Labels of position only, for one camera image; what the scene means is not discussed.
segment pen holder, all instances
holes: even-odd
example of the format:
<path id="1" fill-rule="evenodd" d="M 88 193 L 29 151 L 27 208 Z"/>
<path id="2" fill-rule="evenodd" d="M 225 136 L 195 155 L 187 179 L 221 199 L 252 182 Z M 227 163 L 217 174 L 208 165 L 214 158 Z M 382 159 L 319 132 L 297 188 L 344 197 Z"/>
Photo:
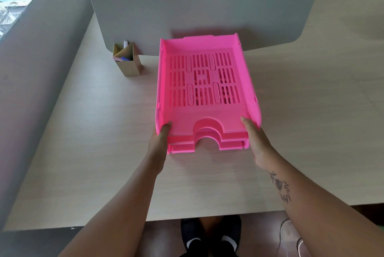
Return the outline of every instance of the pen holder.
<path id="1" fill-rule="evenodd" d="M 129 59 L 129 61 L 114 60 L 124 76 L 138 76 L 143 70 L 143 65 L 141 65 L 134 43 L 130 43 L 123 49 L 115 44 L 113 47 L 113 57 Z"/>

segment gray floor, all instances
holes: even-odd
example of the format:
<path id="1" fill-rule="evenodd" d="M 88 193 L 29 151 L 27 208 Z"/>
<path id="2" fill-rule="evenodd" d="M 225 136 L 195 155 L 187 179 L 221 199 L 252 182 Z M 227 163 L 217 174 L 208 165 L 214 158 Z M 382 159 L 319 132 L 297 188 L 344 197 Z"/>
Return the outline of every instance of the gray floor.
<path id="1" fill-rule="evenodd" d="M 214 222 L 214 218 L 204 223 Z M 238 255 L 243 256 L 298 256 L 299 238 L 291 223 L 282 230 L 282 245 L 277 254 L 281 222 L 285 212 L 266 212 L 242 215 L 242 239 Z M 0 257 L 57 256 L 81 228 L 59 228 L 0 233 Z M 185 253 L 180 236 L 180 220 L 147 222 L 137 257 L 179 257 Z"/>

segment plastic tray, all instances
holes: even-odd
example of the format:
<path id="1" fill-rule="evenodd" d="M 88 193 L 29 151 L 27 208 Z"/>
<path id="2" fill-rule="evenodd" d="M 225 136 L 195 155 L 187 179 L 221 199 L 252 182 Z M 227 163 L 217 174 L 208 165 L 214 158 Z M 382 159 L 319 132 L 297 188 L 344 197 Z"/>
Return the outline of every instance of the plastic tray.
<path id="1" fill-rule="evenodd" d="M 240 117 L 261 113 L 237 33 L 160 41 L 156 131 L 172 121 L 168 153 L 194 152 L 199 139 L 220 150 L 249 147 Z"/>

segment desk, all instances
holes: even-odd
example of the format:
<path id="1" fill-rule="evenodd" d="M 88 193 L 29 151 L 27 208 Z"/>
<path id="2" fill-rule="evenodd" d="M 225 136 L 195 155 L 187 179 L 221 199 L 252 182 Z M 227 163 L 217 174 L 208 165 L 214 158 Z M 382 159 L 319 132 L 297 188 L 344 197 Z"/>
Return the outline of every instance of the desk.
<path id="1" fill-rule="evenodd" d="M 384 0 L 316 0 L 295 42 L 245 53 L 272 144 L 349 205 L 384 202 Z M 83 226 L 144 156 L 158 58 L 125 78 L 92 18 L 6 230 Z M 250 150 L 167 156 L 148 221 L 280 210 Z"/>

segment hand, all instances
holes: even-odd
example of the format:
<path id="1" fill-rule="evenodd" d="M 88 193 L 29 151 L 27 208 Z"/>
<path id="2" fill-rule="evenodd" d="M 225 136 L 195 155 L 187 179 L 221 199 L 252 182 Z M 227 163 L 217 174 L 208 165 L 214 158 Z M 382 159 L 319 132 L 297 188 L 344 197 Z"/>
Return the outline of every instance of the hand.
<path id="1" fill-rule="evenodd" d="M 247 129 L 249 143 L 251 145 L 253 155 L 255 156 L 255 162 L 257 166 L 265 170 L 267 156 L 271 153 L 276 153 L 276 150 L 272 147 L 261 127 L 258 128 L 255 126 L 251 119 L 244 117 L 241 117 L 240 119 Z"/>
<path id="2" fill-rule="evenodd" d="M 164 167 L 168 149 L 167 138 L 171 127 L 171 122 L 166 123 L 161 127 L 159 134 L 156 133 L 156 128 L 153 128 L 152 135 L 149 140 L 146 159 L 156 167 L 157 174 L 159 174 Z"/>

